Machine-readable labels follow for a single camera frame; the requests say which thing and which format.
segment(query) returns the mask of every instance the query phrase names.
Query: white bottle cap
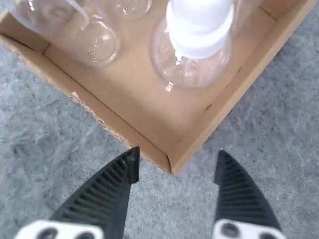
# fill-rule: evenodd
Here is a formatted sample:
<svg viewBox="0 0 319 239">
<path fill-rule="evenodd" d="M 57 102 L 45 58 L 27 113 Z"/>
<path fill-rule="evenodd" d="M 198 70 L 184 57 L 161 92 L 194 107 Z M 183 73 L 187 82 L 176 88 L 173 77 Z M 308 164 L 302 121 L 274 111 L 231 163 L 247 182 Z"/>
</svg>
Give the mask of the white bottle cap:
<svg viewBox="0 0 319 239">
<path fill-rule="evenodd" d="M 233 18 L 233 0 L 171 0 L 166 10 L 173 47 L 191 59 L 204 59 L 219 51 Z"/>
</svg>

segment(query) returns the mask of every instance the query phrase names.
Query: screw hole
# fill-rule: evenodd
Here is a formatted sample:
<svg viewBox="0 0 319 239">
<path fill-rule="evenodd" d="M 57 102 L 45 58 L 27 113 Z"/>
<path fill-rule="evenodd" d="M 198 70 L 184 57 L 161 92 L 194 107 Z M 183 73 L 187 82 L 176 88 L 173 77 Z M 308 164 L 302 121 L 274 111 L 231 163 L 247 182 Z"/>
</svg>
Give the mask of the screw hole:
<svg viewBox="0 0 319 239">
<path fill-rule="evenodd" d="M 275 236 L 269 233 L 263 233 L 259 236 L 260 239 L 277 239 Z"/>
<path fill-rule="evenodd" d="M 237 238 L 239 236 L 238 228 L 231 223 L 226 223 L 221 228 L 221 233 L 228 238 Z"/>
<path fill-rule="evenodd" d="M 55 228 L 47 228 L 39 234 L 37 239 L 55 239 L 57 234 L 58 231 Z"/>
<path fill-rule="evenodd" d="M 82 233 L 76 239 L 94 239 L 94 236 L 91 233 Z"/>
</svg>

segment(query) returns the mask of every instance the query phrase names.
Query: cardboard flap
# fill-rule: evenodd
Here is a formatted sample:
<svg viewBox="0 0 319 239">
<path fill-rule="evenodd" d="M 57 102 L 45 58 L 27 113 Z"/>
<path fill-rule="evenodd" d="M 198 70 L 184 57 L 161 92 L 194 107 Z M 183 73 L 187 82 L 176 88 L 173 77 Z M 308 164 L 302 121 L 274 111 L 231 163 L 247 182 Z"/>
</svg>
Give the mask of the cardboard flap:
<svg viewBox="0 0 319 239">
<path fill-rule="evenodd" d="M 80 103 L 103 125 L 106 131 L 128 146 L 140 146 L 143 156 L 161 169 L 171 173 L 170 163 L 166 154 L 136 132 L 124 120 L 55 66 L 45 56 L 5 36 L 0 35 L 0 41 L 11 51 L 18 53 L 33 72 L 42 76 L 50 84 L 70 96 L 73 101 Z"/>
<path fill-rule="evenodd" d="M 49 45 L 41 36 L 21 25 L 15 18 L 5 10 L 0 16 L 0 33 L 20 42 L 37 52 L 43 52 Z"/>
</svg>

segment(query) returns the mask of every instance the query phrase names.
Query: cardboard box edge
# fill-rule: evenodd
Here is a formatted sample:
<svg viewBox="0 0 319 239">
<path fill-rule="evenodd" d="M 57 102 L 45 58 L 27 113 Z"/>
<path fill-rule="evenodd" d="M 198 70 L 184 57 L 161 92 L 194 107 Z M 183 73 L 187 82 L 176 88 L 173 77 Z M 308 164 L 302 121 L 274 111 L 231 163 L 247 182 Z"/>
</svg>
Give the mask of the cardboard box edge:
<svg viewBox="0 0 319 239">
<path fill-rule="evenodd" d="M 88 111 L 89 113 L 92 114 L 92 116 L 94 117 L 95 120 L 97 120 L 103 127 L 103 129 L 107 132 L 109 132 L 112 136 L 114 136 L 115 138 L 119 139 L 121 142 L 125 143 L 128 147 L 132 147 L 132 146 L 138 146 L 135 145 L 134 143 L 130 143 L 129 139 L 125 139 L 125 137 L 119 133 L 119 130 L 115 130 L 113 128 L 116 127 L 112 127 L 109 126 L 107 123 L 105 123 L 105 120 L 103 119 L 103 117 L 101 117 L 99 113 L 96 113 L 95 110 L 93 110 L 91 107 L 89 107 L 86 104 L 86 101 L 81 99 L 81 97 L 78 95 L 78 93 L 76 91 L 72 91 L 67 89 L 66 87 L 63 87 L 62 85 L 56 84 L 56 82 L 54 82 L 54 80 L 52 79 L 51 76 L 49 76 L 49 74 L 44 73 L 43 71 L 40 70 L 40 68 L 38 66 L 36 66 L 30 57 L 26 56 L 25 54 L 23 54 L 20 50 L 22 47 L 28 49 L 29 51 L 33 51 L 32 49 L 29 49 L 27 46 L 24 46 L 23 44 L 19 43 L 19 42 L 15 42 L 12 39 L 9 39 L 7 36 L 1 35 L 0 34 L 0 43 L 7 48 L 8 50 L 10 50 L 11 52 L 17 54 L 20 59 L 30 68 L 30 70 L 32 72 L 34 72 L 36 75 L 39 75 L 40 77 L 42 77 L 43 79 L 46 80 L 47 83 L 49 83 L 50 85 L 52 85 L 54 88 L 56 88 L 58 91 L 61 91 L 62 93 L 64 93 L 66 96 L 69 96 L 72 101 L 74 101 L 75 103 L 80 104 L 82 107 L 84 107 L 84 109 L 86 111 Z M 130 125 L 128 125 L 125 121 L 123 121 L 118 115 L 116 115 L 116 117 L 118 117 L 124 124 L 127 125 L 127 128 L 130 128 L 131 131 L 134 131 L 136 134 L 138 134 L 140 136 L 141 139 L 139 139 L 139 141 L 144 141 L 144 143 L 147 141 L 147 144 L 149 145 L 150 149 L 146 149 L 144 147 L 141 148 L 141 153 L 142 155 L 151 163 L 155 164 L 157 167 L 159 167 L 160 169 L 162 169 L 163 171 L 167 172 L 167 173 L 171 173 L 171 165 L 170 165 L 170 161 L 168 159 L 168 156 L 163 153 L 162 151 L 160 151 L 155 145 L 153 145 L 151 142 L 149 142 L 147 139 L 145 139 L 142 135 L 140 135 L 138 132 L 136 132 L 135 129 L 133 129 Z M 166 161 L 167 163 L 165 164 L 160 164 L 157 162 L 157 160 L 153 160 L 153 154 L 155 153 L 156 157 L 160 157 L 162 159 L 162 161 Z"/>
<path fill-rule="evenodd" d="M 294 33 L 294 31 L 298 28 L 298 26 L 302 23 L 302 21 L 306 18 L 308 13 L 313 9 L 317 0 L 303 0 L 298 3 L 293 9 L 286 13 L 282 18 L 278 19 L 278 23 L 281 20 L 284 20 L 287 15 L 291 14 L 291 11 L 294 12 L 294 18 L 288 24 L 288 27 L 278 35 L 275 43 L 272 47 L 266 52 L 266 54 L 261 58 L 258 64 L 254 67 L 254 69 L 247 74 L 246 79 L 242 82 L 241 85 L 237 88 L 237 90 L 231 94 L 229 99 L 225 99 L 224 104 L 216 104 L 219 107 L 216 108 L 212 106 L 208 111 L 209 123 L 203 123 L 206 119 L 202 120 L 202 123 L 198 125 L 205 125 L 204 130 L 194 128 L 192 132 L 190 132 L 182 142 L 180 142 L 171 152 L 168 152 L 168 158 L 170 160 L 172 166 L 173 174 L 178 174 L 184 164 L 189 161 L 191 156 L 193 156 L 198 149 L 206 142 L 209 136 L 217 129 L 220 123 L 224 120 L 224 118 L 229 114 L 229 112 L 234 108 L 234 106 L 239 102 L 242 96 L 248 91 L 250 86 L 254 83 L 254 81 L 258 78 L 258 76 L 263 72 L 265 67 L 270 63 L 270 61 L 276 56 L 279 50 L 283 47 L 283 45 L 288 41 L 290 36 Z M 244 72 L 239 72 L 235 78 L 239 79 Z M 227 86 L 220 96 L 227 94 L 227 90 L 229 90 L 229 86 Z"/>
</svg>

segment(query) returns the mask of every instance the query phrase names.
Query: clear glass bottle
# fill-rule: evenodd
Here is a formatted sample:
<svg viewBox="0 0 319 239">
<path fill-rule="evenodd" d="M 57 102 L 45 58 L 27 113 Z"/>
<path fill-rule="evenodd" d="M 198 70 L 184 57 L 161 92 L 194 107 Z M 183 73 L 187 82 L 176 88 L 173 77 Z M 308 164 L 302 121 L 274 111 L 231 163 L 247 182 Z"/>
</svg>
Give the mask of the clear glass bottle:
<svg viewBox="0 0 319 239">
<path fill-rule="evenodd" d="M 10 1 L 10 13 L 74 59 L 93 67 L 111 63 L 120 51 L 120 38 L 95 0 Z"/>
<path fill-rule="evenodd" d="M 152 64 L 168 82 L 167 90 L 173 86 L 205 87 L 225 71 L 231 57 L 233 15 L 231 0 L 168 3 L 150 47 Z"/>
<path fill-rule="evenodd" d="M 152 5 L 152 0 L 111 0 L 115 13 L 130 17 L 139 18 L 144 16 Z"/>
</svg>

